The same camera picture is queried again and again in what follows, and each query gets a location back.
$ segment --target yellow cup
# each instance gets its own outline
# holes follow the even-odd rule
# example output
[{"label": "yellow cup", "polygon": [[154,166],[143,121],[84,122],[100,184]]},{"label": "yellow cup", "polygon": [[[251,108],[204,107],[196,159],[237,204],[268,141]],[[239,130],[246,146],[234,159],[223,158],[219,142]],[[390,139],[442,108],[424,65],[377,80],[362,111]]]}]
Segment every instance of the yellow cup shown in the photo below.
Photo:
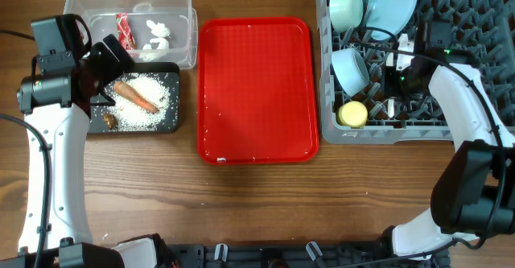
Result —
[{"label": "yellow cup", "polygon": [[338,123],[342,126],[361,128],[367,123],[369,111],[358,101],[349,102],[338,109]]}]

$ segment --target red packet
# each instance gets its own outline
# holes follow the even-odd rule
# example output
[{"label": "red packet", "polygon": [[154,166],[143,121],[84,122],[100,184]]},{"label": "red packet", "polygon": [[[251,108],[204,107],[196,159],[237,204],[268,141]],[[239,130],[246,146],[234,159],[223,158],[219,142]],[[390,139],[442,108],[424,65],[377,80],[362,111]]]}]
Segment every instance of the red packet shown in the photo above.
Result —
[{"label": "red packet", "polygon": [[116,24],[118,28],[118,41],[126,50],[135,50],[136,43],[132,36],[132,31],[127,22],[127,13],[116,14]]}]

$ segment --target clear plastic container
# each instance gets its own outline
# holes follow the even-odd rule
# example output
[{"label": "clear plastic container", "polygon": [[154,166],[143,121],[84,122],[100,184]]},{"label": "clear plastic container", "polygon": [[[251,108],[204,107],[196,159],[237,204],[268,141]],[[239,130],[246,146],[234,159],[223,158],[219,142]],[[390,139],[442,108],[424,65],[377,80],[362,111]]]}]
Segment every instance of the clear plastic container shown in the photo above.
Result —
[{"label": "clear plastic container", "polygon": [[[64,13],[82,17],[93,43],[101,42],[109,34],[117,36],[115,15],[127,13],[137,48],[128,52],[135,61],[145,61],[141,55],[155,54],[160,57],[152,62],[174,62],[184,69],[195,66],[198,24],[192,0],[66,0]],[[170,28],[169,49],[142,50],[150,39],[155,38],[146,25],[147,19]]]}]

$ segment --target wood grain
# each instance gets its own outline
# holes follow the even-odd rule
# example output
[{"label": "wood grain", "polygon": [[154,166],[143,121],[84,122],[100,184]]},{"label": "wood grain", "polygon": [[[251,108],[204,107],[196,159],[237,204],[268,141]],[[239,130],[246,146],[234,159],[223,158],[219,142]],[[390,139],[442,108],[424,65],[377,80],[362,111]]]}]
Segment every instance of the wood grain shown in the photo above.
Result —
[{"label": "wood grain", "polygon": [[[31,33],[30,21],[62,13],[65,0],[1,0],[1,28]],[[315,0],[192,0],[199,23],[297,16],[311,28],[320,76]],[[30,72],[32,42],[0,37],[0,112],[19,116],[15,92]],[[451,159],[449,142],[336,146],[320,140],[308,163],[213,167],[196,153],[197,71],[181,72],[181,127],[173,134],[88,136],[86,208],[94,242],[110,246],[146,233],[168,243],[305,244],[373,240],[428,208]],[[26,131],[0,122],[0,258],[16,255],[27,204]],[[452,249],[455,267],[515,263],[515,237],[476,252]]]}]

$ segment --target light blue plate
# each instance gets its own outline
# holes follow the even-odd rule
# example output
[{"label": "light blue plate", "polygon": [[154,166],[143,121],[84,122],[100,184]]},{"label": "light blue plate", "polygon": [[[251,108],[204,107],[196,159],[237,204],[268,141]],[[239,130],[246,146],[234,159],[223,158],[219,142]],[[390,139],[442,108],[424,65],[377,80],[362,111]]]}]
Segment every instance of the light blue plate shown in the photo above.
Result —
[{"label": "light blue plate", "polygon": [[[367,13],[371,12],[367,27],[378,27],[398,34],[410,21],[417,0],[369,0]],[[373,31],[372,38],[385,40],[389,35]]]}]

